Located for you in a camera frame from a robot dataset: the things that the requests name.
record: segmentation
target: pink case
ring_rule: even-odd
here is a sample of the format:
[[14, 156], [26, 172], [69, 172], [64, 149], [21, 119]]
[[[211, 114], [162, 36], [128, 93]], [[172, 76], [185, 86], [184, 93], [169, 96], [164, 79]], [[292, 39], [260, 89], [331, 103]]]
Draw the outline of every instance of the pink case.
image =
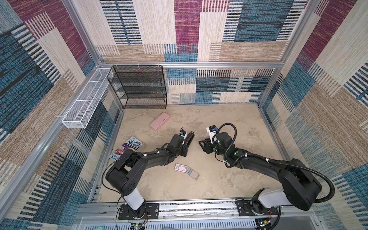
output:
[[160, 116], [156, 118], [156, 120], [154, 120], [149, 126], [153, 130], [158, 130], [163, 124], [167, 122], [169, 118], [170, 115], [168, 115], [167, 113], [161, 113]]

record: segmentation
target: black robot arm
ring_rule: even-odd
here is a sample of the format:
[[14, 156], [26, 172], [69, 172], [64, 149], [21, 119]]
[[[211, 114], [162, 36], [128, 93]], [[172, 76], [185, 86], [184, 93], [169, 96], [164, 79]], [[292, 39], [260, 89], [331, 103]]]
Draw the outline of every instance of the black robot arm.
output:
[[140, 218], [145, 211], [146, 202], [137, 190], [144, 170], [158, 165], [167, 165], [178, 156], [186, 156], [193, 138], [193, 132], [187, 134], [182, 129], [180, 135], [175, 134], [170, 143], [165, 143], [152, 152], [135, 152], [128, 149], [107, 171], [106, 180], [125, 199], [134, 217]]
[[[263, 213], [266, 208], [279, 205], [294, 205], [301, 210], [309, 210], [313, 203], [324, 202], [333, 197], [335, 188], [323, 174], [307, 168], [298, 159], [274, 160], [237, 148], [233, 144], [234, 140], [226, 132], [219, 132], [224, 125], [219, 129], [214, 125], [207, 128], [210, 138], [199, 141], [202, 150], [207, 154], [215, 152], [216, 155], [224, 156], [224, 163], [228, 168], [250, 169], [270, 176], [282, 184], [283, 190], [262, 193], [264, 190], [262, 189], [256, 194], [257, 198], [253, 202], [253, 210], [256, 213]], [[312, 173], [320, 176], [330, 186], [330, 193], [326, 197], [316, 199], [322, 186]]]

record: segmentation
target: floor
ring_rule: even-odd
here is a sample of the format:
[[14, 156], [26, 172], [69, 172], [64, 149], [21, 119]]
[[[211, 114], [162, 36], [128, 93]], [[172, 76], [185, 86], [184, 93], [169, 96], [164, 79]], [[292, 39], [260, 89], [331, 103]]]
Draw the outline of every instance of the floor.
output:
[[[154, 131], [149, 124], [162, 112], [170, 119], [161, 129]], [[215, 159], [214, 153], [202, 151], [198, 141], [208, 138], [206, 127], [230, 122], [237, 127], [235, 146], [269, 158], [280, 159], [256, 105], [208, 105], [171, 106], [167, 109], [125, 110], [114, 149], [131, 136], [141, 140], [145, 146], [140, 152], [153, 151], [170, 142], [181, 127], [194, 131], [187, 157], [179, 156], [166, 166], [145, 170], [138, 184], [141, 195], [148, 201], [171, 199], [252, 197], [261, 188], [280, 187], [281, 184], [255, 171], [239, 168], [228, 169]], [[234, 135], [233, 128], [226, 126], [221, 131]], [[194, 180], [189, 175], [175, 171], [175, 163], [188, 165], [199, 173]], [[116, 202], [119, 194], [102, 187], [99, 202]]]

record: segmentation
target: white wire mesh basket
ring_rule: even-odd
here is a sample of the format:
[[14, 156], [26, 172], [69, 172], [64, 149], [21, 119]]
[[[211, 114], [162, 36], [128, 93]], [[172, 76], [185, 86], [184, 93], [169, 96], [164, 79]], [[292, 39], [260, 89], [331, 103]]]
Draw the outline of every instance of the white wire mesh basket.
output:
[[109, 68], [99, 68], [74, 101], [62, 123], [67, 128], [86, 128], [105, 92], [112, 75]]

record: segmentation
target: patterned wall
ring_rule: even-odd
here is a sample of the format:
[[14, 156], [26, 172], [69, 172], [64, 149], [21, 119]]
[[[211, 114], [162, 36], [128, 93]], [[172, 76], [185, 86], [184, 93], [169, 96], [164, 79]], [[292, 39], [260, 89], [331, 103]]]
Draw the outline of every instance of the patterned wall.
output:
[[274, 69], [164, 69], [167, 103], [257, 103]]
[[307, 0], [75, 0], [105, 62], [278, 61]]
[[368, 229], [367, 9], [322, 0], [263, 106], [284, 153], [335, 184], [318, 204], [334, 230]]
[[[94, 67], [61, 0], [0, 0], [0, 192]], [[106, 92], [96, 122], [64, 129], [0, 229], [71, 225], [116, 119]]]
[[107, 89], [85, 129], [63, 128], [0, 229], [70, 229], [87, 203], [119, 110]]
[[94, 67], [61, 0], [0, 0], [0, 192]]

